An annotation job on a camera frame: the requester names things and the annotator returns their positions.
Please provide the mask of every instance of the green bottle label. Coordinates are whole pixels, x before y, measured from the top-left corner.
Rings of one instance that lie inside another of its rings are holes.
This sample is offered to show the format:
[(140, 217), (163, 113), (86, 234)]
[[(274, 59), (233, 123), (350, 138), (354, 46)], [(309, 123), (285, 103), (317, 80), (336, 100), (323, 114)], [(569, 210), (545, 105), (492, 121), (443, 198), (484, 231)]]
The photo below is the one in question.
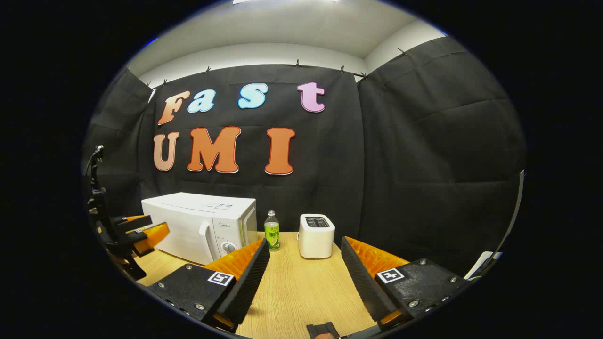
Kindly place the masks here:
[(265, 223), (264, 232), (266, 233), (266, 240), (268, 241), (268, 248), (271, 250), (278, 249), (280, 247), (279, 241), (279, 224), (278, 223)]

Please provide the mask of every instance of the white ceiling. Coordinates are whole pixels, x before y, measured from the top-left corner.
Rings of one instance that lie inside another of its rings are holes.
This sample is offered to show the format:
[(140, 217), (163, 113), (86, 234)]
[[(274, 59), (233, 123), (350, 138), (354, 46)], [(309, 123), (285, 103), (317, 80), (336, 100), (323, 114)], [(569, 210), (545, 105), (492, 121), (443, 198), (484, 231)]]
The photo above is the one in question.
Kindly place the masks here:
[(261, 42), (316, 46), (364, 59), (415, 20), (378, 0), (218, 1), (160, 36), (129, 64), (131, 72), (142, 75), (195, 52)]

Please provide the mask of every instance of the white toaster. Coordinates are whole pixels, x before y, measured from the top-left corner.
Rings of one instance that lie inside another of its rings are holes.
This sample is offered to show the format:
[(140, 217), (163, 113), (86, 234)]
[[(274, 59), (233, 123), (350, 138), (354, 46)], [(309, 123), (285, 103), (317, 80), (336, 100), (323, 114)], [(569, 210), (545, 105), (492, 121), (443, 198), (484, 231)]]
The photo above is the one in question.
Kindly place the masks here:
[(323, 214), (302, 214), (297, 234), (300, 254), (307, 259), (328, 258), (333, 250), (335, 226)]

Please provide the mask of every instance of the orange letter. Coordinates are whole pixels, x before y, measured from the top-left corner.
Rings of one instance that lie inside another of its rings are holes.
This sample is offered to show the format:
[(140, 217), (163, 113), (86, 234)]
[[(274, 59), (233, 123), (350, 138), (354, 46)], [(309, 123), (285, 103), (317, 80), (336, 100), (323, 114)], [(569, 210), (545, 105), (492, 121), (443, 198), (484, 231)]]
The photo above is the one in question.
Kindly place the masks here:
[(235, 163), (235, 149), (236, 137), (239, 134), (241, 134), (239, 127), (224, 127), (214, 143), (209, 137), (206, 128), (195, 128), (192, 130), (192, 155), (191, 163), (188, 166), (189, 171), (199, 172), (203, 169), (199, 155), (201, 155), (207, 170), (211, 171), (213, 163), (216, 162), (216, 158), (219, 155), (220, 158), (216, 165), (216, 172), (237, 173), (239, 167)]
[(161, 149), (163, 147), (163, 141), (165, 140), (165, 135), (159, 134), (155, 135), (153, 141), (155, 142), (155, 149), (153, 150), (153, 160), (155, 161), (155, 167), (157, 167), (160, 171), (169, 171), (174, 166), (174, 160), (176, 158), (176, 139), (180, 134), (178, 132), (172, 132), (168, 134), (168, 160), (163, 161), (161, 159)]
[(289, 141), (295, 136), (295, 131), (271, 128), (266, 134), (270, 137), (270, 161), (264, 171), (281, 176), (293, 173), (293, 166), (289, 164)]
[(176, 94), (173, 97), (169, 97), (165, 100), (165, 108), (163, 109), (163, 115), (157, 125), (163, 125), (166, 122), (172, 121), (174, 116), (172, 115), (172, 111), (174, 113), (178, 112), (180, 106), (182, 105), (182, 101), (188, 98), (191, 93), (187, 90), (186, 92), (182, 92), (180, 94)]

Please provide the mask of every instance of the microwave door handle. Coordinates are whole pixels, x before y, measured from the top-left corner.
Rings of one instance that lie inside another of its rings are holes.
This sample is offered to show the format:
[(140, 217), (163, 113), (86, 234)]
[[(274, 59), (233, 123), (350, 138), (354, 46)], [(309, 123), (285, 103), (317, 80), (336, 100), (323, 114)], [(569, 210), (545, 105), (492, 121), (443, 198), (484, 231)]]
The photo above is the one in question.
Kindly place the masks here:
[(205, 252), (205, 257), (209, 260), (208, 264), (214, 260), (212, 252), (209, 250), (209, 241), (211, 234), (209, 233), (209, 223), (202, 223), (199, 228), (199, 235), (201, 236), (201, 247)]

